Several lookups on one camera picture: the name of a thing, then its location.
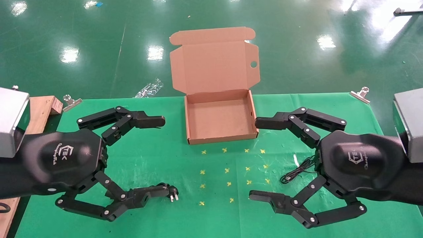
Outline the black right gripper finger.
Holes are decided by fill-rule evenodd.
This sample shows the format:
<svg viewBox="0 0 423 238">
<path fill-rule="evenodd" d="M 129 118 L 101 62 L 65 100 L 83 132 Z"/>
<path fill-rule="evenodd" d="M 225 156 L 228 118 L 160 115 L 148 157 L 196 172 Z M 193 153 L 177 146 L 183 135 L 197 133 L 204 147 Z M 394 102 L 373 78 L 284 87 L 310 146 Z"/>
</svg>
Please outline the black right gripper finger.
<svg viewBox="0 0 423 238">
<path fill-rule="evenodd" d="M 355 196 L 345 196 L 343 200 L 346 202 L 346 206 L 344 207 L 316 214 L 305 207 L 305 202 L 319 189 L 327 188 L 332 184 L 332 181 L 319 175 L 294 197 L 283 193 L 251 190 L 249 199 L 269 203 L 276 214 L 291 215 L 306 229 L 351 220 L 366 213 L 366 206 L 358 201 Z"/>
<path fill-rule="evenodd" d="M 318 146 L 321 137 L 310 126 L 334 132 L 344 131 L 346 125 L 344 119 L 306 107 L 300 107 L 292 112 L 277 112 L 273 117 L 255 119 L 256 128 L 276 131 L 287 129 L 311 149 Z"/>
</svg>

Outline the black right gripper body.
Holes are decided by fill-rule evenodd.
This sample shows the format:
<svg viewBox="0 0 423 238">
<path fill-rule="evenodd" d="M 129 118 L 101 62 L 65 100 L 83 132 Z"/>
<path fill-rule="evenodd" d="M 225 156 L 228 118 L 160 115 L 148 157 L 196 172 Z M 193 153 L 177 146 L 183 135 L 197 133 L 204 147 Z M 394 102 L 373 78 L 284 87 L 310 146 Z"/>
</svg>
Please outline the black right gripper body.
<svg viewBox="0 0 423 238">
<path fill-rule="evenodd" d="M 320 140 L 317 171 L 335 194 L 422 205 L 422 163 L 411 163 L 399 137 L 334 131 Z"/>
</svg>

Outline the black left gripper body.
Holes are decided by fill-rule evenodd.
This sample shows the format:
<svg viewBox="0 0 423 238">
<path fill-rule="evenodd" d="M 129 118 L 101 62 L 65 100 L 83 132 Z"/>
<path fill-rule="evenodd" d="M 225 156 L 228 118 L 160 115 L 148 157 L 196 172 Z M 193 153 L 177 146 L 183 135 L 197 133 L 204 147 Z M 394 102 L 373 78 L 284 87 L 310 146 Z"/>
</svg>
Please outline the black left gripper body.
<svg viewBox="0 0 423 238">
<path fill-rule="evenodd" d="M 0 160 L 0 197 L 84 193 L 107 158 L 103 140 L 88 129 L 27 135 L 13 158 Z"/>
</svg>

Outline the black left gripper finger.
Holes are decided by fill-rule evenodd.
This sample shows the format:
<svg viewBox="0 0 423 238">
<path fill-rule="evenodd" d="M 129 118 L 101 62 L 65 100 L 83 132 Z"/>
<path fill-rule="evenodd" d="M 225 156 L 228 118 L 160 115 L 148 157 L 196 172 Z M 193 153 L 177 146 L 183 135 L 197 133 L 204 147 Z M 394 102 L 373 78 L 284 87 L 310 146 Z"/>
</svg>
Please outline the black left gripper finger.
<svg viewBox="0 0 423 238">
<path fill-rule="evenodd" d="M 105 196 L 112 200 L 110 205 L 102 207 L 76 200 L 78 194 L 84 193 L 97 183 L 107 190 Z M 172 199 L 172 186 L 162 182 L 156 186 L 124 191 L 103 171 L 98 171 L 90 179 L 86 179 L 77 190 L 65 192 L 56 200 L 55 205 L 66 212 L 112 222 L 128 210 L 145 207 L 153 197 Z"/>
<path fill-rule="evenodd" d="M 143 110 L 127 110 L 122 106 L 103 110 L 77 120 L 79 129 L 96 130 L 110 125 L 101 134 L 105 145 L 112 146 L 132 128 L 161 128 L 165 125 L 165 117 L 148 116 Z"/>
</svg>

